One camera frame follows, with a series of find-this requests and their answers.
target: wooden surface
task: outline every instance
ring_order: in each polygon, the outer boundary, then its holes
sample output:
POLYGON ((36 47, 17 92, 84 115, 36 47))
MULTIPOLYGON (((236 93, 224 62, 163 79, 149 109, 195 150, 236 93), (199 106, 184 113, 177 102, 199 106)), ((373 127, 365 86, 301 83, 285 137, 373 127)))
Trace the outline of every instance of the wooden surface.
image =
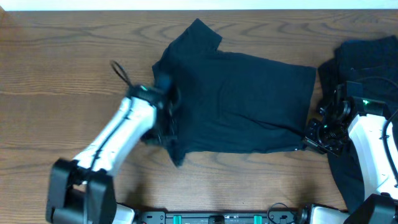
MULTIPOLYGON (((398 34, 397 11, 10 12, 0 28, 0 223, 44 223, 51 165, 71 159, 117 110, 125 84, 152 82, 151 65, 195 18, 220 50, 317 67, 350 39, 398 34)), ((310 116, 322 97, 315 84, 310 116)), ((266 210, 275 202, 345 205, 325 156, 191 153, 174 167, 138 145, 116 178, 119 202, 182 210, 266 210)))

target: folded clothing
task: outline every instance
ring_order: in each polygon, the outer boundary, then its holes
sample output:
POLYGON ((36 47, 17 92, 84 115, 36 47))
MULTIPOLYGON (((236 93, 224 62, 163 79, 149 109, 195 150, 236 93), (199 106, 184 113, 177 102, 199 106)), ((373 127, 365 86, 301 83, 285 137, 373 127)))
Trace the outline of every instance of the folded clothing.
POLYGON ((153 67, 180 90, 174 164, 193 151, 268 153, 302 149, 315 68, 217 50, 222 37, 197 19, 153 67))
MULTIPOLYGON (((330 96, 345 81, 363 84, 365 98, 387 103, 391 113, 398 109, 398 41, 395 36, 379 40, 351 40, 335 50, 335 58, 318 69, 323 96, 330 96)), ((392 131, 398 142, 398 120, 392 131)), ((331 173, 350 213, 364 202, 364 183, 353 145, 340 157, 328 155, 331 173)))

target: white background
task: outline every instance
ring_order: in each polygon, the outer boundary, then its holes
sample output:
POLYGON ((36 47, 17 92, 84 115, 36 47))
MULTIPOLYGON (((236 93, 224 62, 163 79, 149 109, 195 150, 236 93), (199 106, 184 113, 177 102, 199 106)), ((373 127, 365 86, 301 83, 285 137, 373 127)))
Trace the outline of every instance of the white background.
POLYGON ((0 0, 6 11, 398 9, 398 0, 0 0))

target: dark garment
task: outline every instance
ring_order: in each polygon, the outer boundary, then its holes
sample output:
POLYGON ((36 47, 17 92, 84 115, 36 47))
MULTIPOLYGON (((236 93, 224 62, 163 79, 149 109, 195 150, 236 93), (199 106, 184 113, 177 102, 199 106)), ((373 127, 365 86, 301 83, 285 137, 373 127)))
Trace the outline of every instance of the dark garment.
MULTIPOLYGON (((335 50, 335 58, 319 69, 323 96, 333 94, 337 84, 345 81, 363 84, 365 98, 385 101, 391 113, 398 109, 398 41, 395 36, 380 40, 345 42, 335 50)), ((393 135, 397 141, 397 120, 393 120, 393 135)), ((345 147, 336 158, 329 155, 333 178, 349 212, 364 201, 364 184, 354 146, 345 147)))
POLYGON ((316 70, 221 52, 221 36, 199 19, 153 67, 182 97, 177 140, 166 145, 176 166, 193 151, 268 153, 302 149, 316 70))

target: wooden table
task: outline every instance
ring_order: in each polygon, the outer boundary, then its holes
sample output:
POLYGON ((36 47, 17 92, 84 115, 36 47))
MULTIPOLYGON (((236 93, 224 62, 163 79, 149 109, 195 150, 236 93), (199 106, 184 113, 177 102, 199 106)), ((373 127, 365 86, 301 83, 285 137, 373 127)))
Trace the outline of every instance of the wooden table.
MULTIPOLYGON (((51 165, 71 159, 195 18, 223 36, 220 50, 317 67, 350 39, 398 34, 397 11, 10 12, 0 25, 0 223, 44 223, 51 165)), ((322 97, 317 80, 310 116, 322 97)), ((275 202, 344 209, 325 156, 190 153, 139 144, 116 178, 118 202, 170 211, 266 210, 275 202)))

